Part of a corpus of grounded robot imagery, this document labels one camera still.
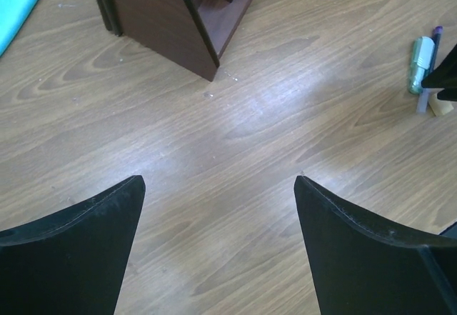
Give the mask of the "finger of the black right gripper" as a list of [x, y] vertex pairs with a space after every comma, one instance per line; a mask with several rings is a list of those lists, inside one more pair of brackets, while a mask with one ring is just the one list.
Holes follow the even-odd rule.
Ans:
[[438, 68], [423, 79], [421, 86], [424, 89], [439, 89], [438, 100], [457, 101], [457, 45]]

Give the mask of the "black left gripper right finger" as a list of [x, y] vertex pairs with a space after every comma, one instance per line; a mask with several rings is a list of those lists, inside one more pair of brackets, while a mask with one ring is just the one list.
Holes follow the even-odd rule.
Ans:
[[456, 225], [413, 229], [306, 176], [296, 208], [322, 314], [455, 314]]

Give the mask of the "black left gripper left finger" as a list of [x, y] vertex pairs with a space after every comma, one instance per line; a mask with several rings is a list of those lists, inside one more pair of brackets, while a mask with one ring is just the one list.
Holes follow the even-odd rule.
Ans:
[[1, 231], [2, 314], [113, 314], [145, 197], [135, 175]]

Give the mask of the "tan eraser block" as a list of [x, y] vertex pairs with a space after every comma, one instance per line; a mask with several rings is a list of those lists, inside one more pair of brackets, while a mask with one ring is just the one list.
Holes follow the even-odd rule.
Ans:
[[429, 96], [428, 105], [435, 116], [444, 116], [454, 110], [453, 104], [450, 101], [438, 99], [437, 93], [433, 93]]

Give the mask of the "green highlighter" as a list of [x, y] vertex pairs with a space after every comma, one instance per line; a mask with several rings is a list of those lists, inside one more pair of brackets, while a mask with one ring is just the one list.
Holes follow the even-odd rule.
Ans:
[[428, 36], [421, 36], [414, 41], [408, 78], [408, 90], [412, 94], [422, 92], [421, 82], [429, 69], [433, 48], [434, 42]]

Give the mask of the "dark wooden desk organizer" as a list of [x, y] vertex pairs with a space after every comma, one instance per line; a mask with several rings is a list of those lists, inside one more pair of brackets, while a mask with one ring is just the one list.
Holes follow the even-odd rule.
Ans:
[[252, 0], [96, 0], [104, 25], [213, 81]]

